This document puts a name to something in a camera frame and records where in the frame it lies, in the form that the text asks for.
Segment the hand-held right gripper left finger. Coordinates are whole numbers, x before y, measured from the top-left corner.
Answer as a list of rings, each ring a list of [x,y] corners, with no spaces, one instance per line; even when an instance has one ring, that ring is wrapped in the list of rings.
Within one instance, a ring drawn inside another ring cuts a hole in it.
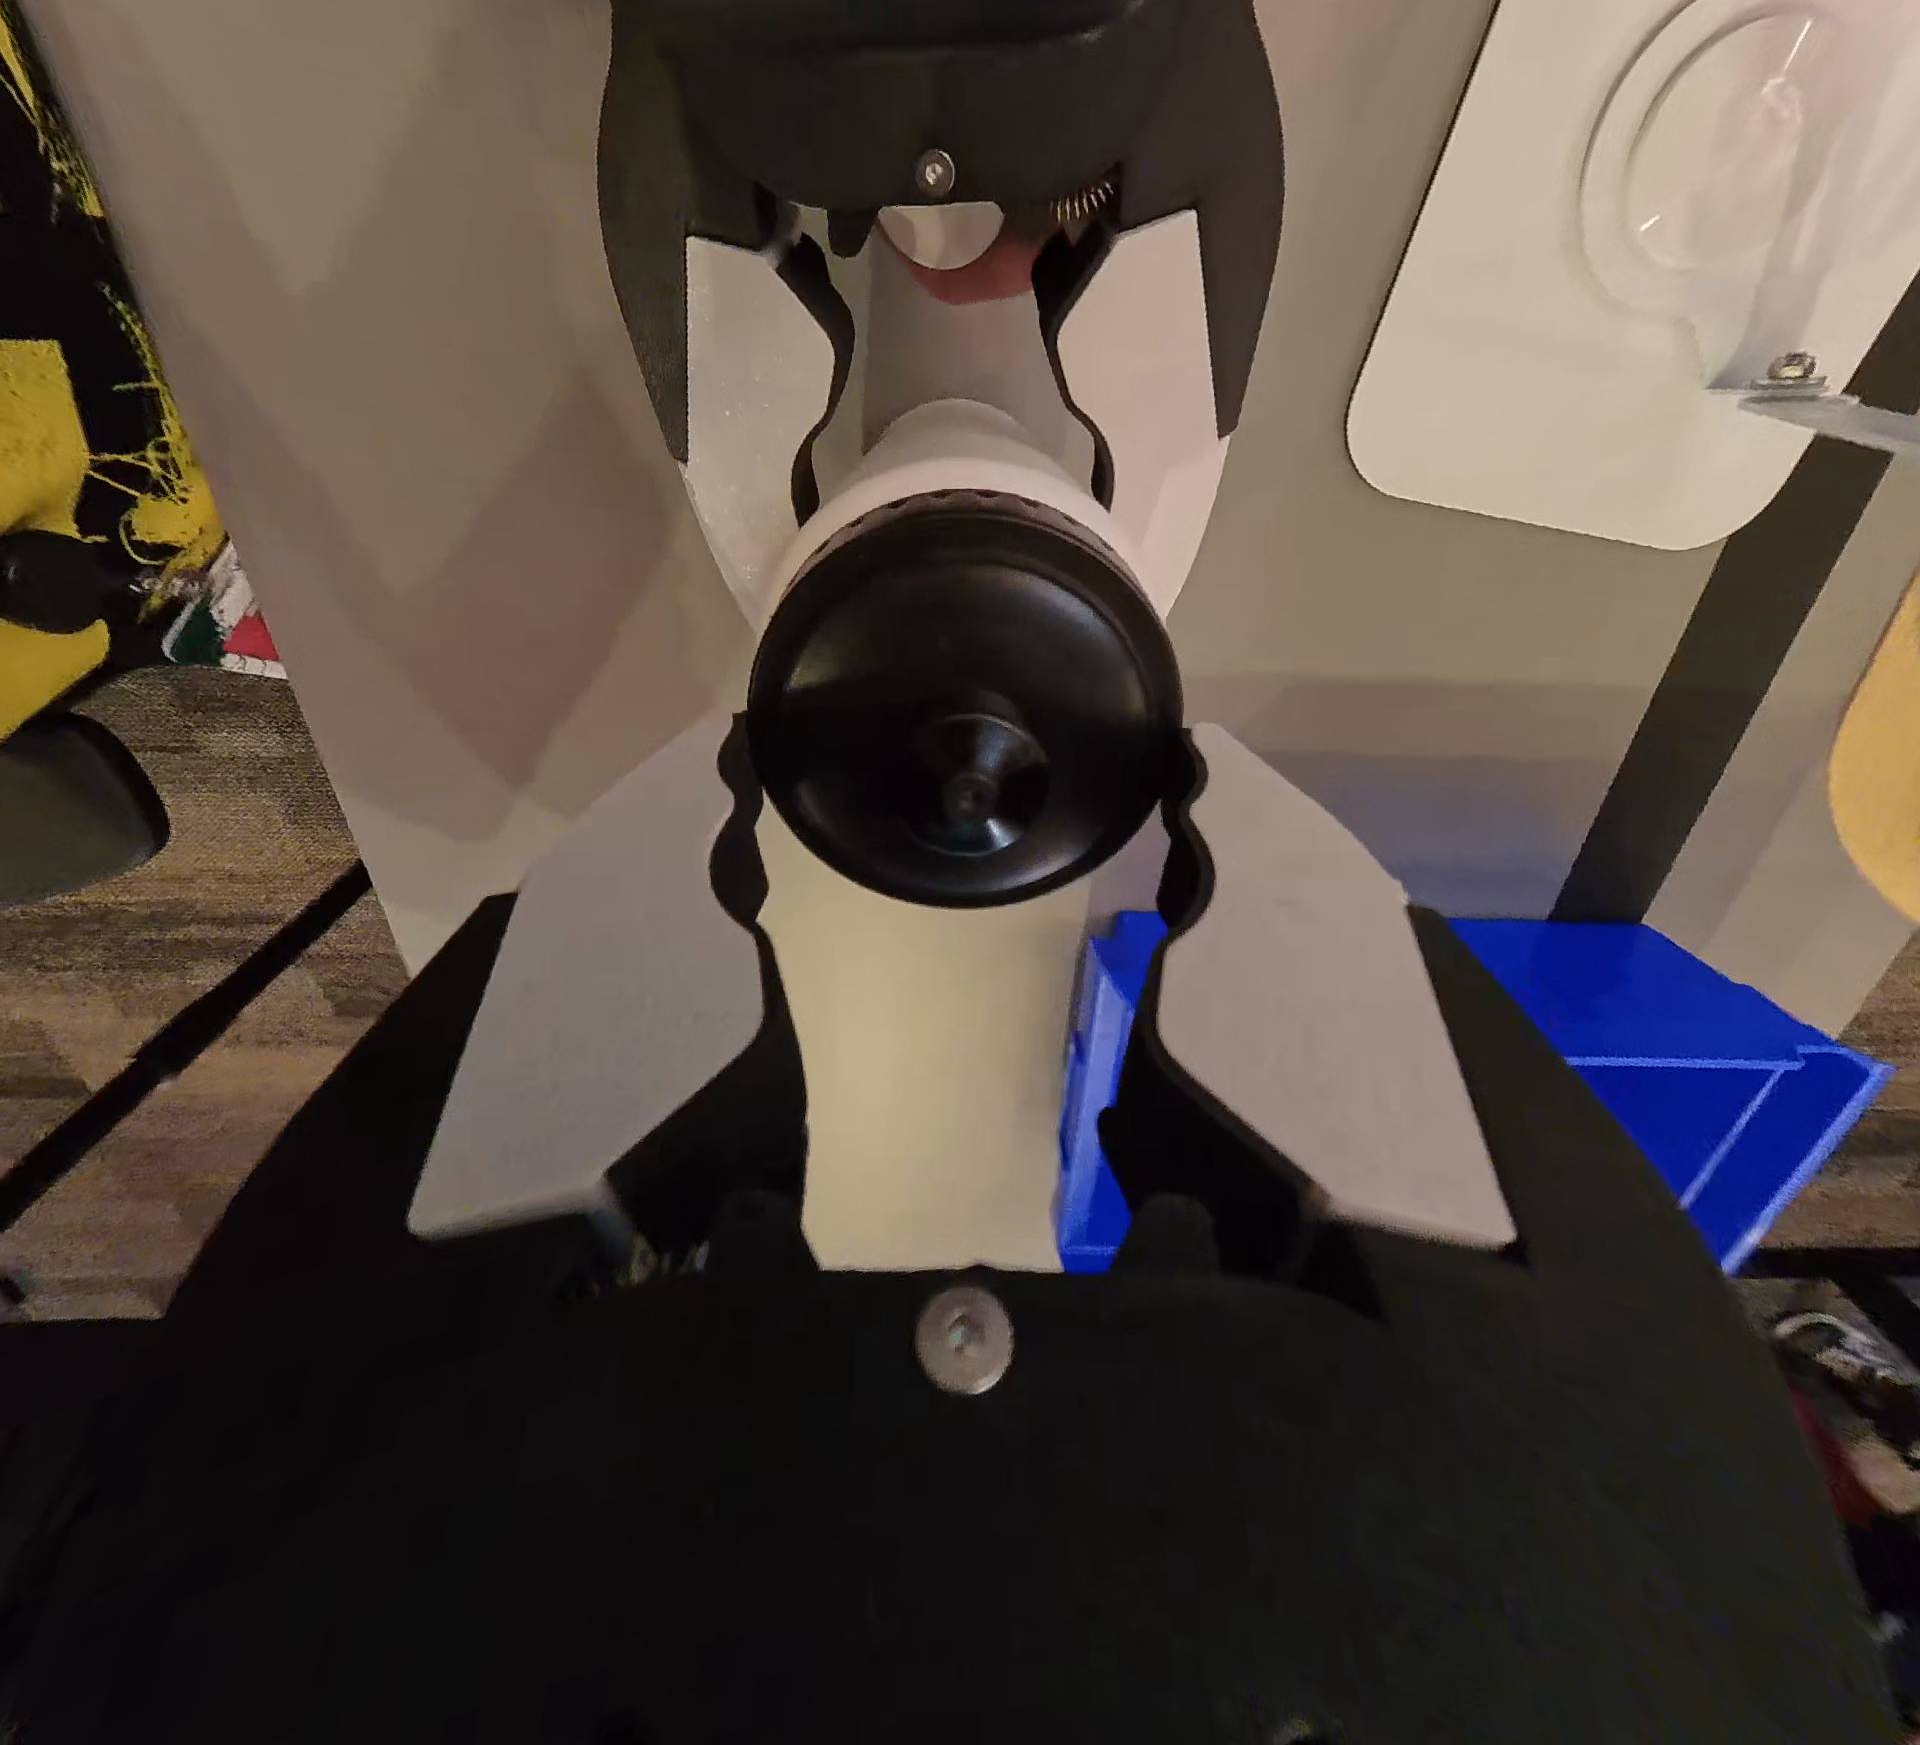
[[[733,720],[693,720],[526,868],[407,1205],[454,1237],[555,1214],[631,1235],[611,1170],[747,1051],[760,950],[710,885]]]

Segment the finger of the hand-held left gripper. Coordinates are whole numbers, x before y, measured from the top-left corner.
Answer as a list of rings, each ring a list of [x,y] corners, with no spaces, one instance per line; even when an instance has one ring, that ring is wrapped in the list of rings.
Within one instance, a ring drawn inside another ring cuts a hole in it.
[[[1054,234],[1033,259],[1046,351],[1095,450],[1104,503],[1151,599],[1169,610],[1209,528],[1219,424],[1195,208]]]
[[[767,610],[822,506],[812,453],[852,374],[855,320],[804,228],[760,248],[690,238],[685,276],[685,493],[733,599]]]

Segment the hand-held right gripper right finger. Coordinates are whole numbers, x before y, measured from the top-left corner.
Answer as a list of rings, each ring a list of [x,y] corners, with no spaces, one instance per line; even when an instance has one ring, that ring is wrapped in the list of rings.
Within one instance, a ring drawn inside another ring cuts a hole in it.
[[[1517,1227],[1403,880],[1221,724],[1193,724],[1185,752],[1148,1041],[1336,1217],[1509,1249]]]

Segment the white plastic bottle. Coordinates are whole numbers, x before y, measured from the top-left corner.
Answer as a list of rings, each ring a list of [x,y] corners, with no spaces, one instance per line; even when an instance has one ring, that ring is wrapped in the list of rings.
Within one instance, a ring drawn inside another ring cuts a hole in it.
[[[760,629],[798,572],[855,521],[913,499],[962,493],[1018,499],[1090,533],[1145,588],[1161,619],[1172,610],[1172,593],[1151,569],[1142,541],[1074,480],[1063,462],[1039,450],[1012,412],[974,398],[941,398],[899,415],[848,483],[822,499],[773,572],[743,599],[747,623]]]

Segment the blue plastic bin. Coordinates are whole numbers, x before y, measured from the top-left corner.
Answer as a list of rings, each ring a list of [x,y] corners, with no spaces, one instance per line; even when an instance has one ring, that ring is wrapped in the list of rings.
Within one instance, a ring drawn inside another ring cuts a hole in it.
[[[1452,916],[1452,931],[1650,1157],[1724,1273],[1751,1262],[1893,1075],[1650,925]],[[1117,1102],[1165,935],[1153,908],[1118,911],[1083,956],[1054,1211],[1069,1271],[1104,1271],[1129,1229],[1095,1118]]]

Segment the black bottle lid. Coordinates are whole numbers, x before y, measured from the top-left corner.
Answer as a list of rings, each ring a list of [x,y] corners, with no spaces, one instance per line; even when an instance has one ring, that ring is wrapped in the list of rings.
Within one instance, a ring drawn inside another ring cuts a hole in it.
[[[852,882],[998,908],[1104,867],[1185,737],[1161,610],[1084,523],[944,489],[832,533],[747,677],[767,803]]]

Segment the person's left hand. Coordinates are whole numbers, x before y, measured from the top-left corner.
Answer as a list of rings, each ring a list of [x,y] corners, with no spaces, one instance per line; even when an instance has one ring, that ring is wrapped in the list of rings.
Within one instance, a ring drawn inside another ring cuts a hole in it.
[[[930,265],[907,258],[916,282],[935,300],[950,306],[974,306],[992,300],[1012,300],[1033,288],[1033,262],[1039,242],[1020,234],[998,234],[998,239],[962,265]]]

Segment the clear acrylic stand support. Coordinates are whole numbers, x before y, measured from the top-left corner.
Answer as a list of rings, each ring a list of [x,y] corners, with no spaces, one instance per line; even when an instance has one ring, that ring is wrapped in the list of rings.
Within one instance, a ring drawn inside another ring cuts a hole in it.
[[[1621,74],[1578,177],[1588,272],[1704,390],[1835,435],[1833,351],[1918,255],[1918,0],[1693,0]]]

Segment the instruction sheet on wooden board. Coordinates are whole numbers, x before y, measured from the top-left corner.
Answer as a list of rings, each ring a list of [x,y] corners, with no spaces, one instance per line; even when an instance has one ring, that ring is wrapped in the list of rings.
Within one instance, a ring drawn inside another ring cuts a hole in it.
[[[1918,922],[1918,578],[1842,717],[1830,814],[1864,882]]]

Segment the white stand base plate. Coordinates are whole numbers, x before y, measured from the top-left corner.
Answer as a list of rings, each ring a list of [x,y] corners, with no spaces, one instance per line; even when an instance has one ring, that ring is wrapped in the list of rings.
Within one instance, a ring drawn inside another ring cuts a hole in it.
[[[1347,407],[1377,489],[1686,552],[1781,489],[1808,431],[1704,390],[1584,259],[1578,177],[1621,74],[1693,0],[1498,0]],[[1843,390],[1905,285],[1839,343]]]

